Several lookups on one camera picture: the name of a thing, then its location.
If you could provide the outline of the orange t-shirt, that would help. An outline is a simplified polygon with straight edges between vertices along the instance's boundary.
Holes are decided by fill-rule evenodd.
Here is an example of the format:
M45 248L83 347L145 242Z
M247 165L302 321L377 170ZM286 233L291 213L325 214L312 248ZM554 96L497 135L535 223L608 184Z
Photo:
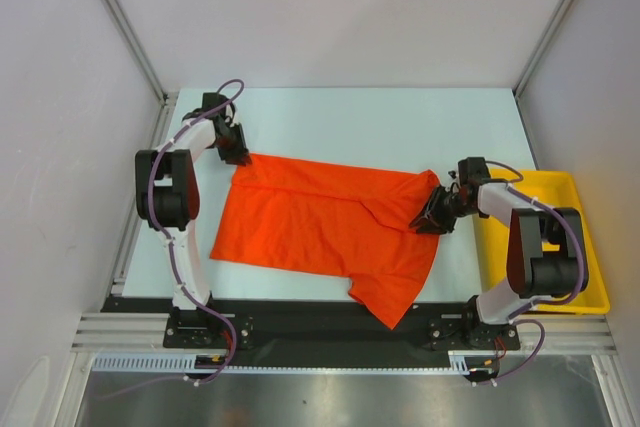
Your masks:
M394 329L423 289L439 239L410 227L439 185L421 173L255 154L237 168L211 258L347 278Z

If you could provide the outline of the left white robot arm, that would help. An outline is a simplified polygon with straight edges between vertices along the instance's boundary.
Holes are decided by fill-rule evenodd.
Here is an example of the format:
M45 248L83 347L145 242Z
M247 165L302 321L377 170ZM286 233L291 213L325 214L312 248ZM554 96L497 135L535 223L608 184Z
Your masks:
M174 283L172 303L181 311L211 309L211 289L196 241L200 193L195 163L214 149L227 165L251 164L234 100L220 91L204 93L201 106L183 117L172 137L135 154L137 214L157 233L166 252Z

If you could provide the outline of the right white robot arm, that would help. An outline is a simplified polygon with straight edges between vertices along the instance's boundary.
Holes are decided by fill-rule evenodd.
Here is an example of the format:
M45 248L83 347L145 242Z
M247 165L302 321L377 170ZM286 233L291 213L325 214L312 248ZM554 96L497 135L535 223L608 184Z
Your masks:
M468 301L472 316L461 323L463 340L484 348L497 325L510 324L539 305L565 305L588 285L582 219L572 207L554 207L518 190L516 169L484 157L467 157L439 185L409 227L418 234L445 235L460 218L498 220L508 230L506 277Z

